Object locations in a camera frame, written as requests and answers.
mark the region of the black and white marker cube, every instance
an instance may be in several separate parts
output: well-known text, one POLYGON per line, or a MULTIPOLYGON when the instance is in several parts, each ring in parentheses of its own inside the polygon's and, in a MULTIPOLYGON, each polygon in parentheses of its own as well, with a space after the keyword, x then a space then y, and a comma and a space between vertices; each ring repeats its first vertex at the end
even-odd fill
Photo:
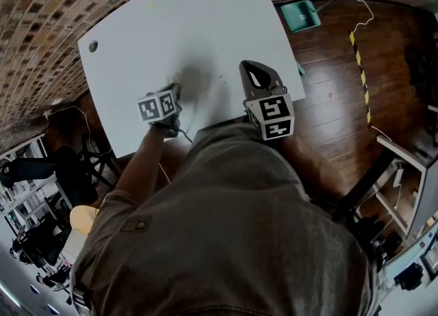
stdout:
POLYGON ((246 111, 265 141, 294 133, 295 115, 289 94, 246 101, 246 111))
POLYGON ((171 91, 150 94, 137 101, 138 111, 144 122, 156 122, 166 119, 177 109, 171 91))

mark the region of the wooden floor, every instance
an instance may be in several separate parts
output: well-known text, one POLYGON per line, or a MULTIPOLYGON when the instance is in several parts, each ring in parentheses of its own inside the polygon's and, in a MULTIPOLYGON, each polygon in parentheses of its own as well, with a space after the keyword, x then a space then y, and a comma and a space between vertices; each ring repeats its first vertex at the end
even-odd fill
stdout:
MULTIPOLYGON (((430 44, 436 22, 432 14, 421 10, 374 1, 369 4, 375 19, 366 27, 359 26, 355 38, 370 91, 372 124, 397 140, 424 119, 424 107, 409 85, 404 49, 406 45, 430 44)), ((294 103, 295 132, 329 160, 348 191, 382 149, 375 141, 377 132, 367 127, 359 68, 348 37, 348 31, 370 14, 362 3, 345 0, 335 1, 319 15, 321 26, 295 34, 283 21, 296 61, 306 70, 302 82, 307 97, 294 103)), ((109 144, 89 94, 79 106, 89 115, 99 150, 106 151, 109 144)), ((47 133, 48 148, 65 143, 77 148, 77 135, 87 131, 80 118, 74 109, 56 116, 47 133)), ((166 147, 162 165, 170 178, 186 150, 166 147)), ((119 159, 121 168, 128 160, 119 159)), ((165 184, 160 172, 157 188, 165 184)))

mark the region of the yellow and black tape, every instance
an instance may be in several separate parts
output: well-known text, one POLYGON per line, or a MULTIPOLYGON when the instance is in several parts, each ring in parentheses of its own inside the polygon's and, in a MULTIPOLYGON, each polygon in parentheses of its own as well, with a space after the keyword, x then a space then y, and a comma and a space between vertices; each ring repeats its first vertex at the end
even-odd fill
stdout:
POLYGON ((368 127, 371 127, 370 93, 368 92, 368 86, 367 86, 367 81, 365 78, 365 72, 363 71, 363 67, 362 67, 361 55, 359 54, 359 50, 357 48, 357 45, 355 42, 355 36, 354 36, 353 32, 349 31, 348 35, 350 36, 350 41, 351 41, 351 45, 353 45, 353 50, 355 50, 357 65, 359 66, 359 70, 361 71, 363 93, 365 94, 365 106, 367 108, 367 124, 368 124, 368 127))

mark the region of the shirt sleeve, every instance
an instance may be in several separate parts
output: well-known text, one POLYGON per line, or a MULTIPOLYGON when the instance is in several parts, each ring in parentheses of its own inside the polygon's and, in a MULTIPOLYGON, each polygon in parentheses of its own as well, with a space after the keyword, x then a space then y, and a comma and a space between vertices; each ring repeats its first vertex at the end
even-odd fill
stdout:
POLYGON ((83 273, 93 262, 96 254, 116 233, 120 226, 138 208, 131 196, 123 191, 107 194, 102 209, 97 214, 87 240, 75 261, 75 273, 83 273))

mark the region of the green dustpan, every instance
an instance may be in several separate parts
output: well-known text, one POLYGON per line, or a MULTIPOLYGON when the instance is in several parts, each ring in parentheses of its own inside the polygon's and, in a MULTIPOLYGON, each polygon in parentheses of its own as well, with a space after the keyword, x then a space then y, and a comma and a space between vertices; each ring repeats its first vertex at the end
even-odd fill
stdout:
POLYGON ((309 0, 288 3, 281 6, 281 11, 292 33, 321 25, 320 17, 309 0))

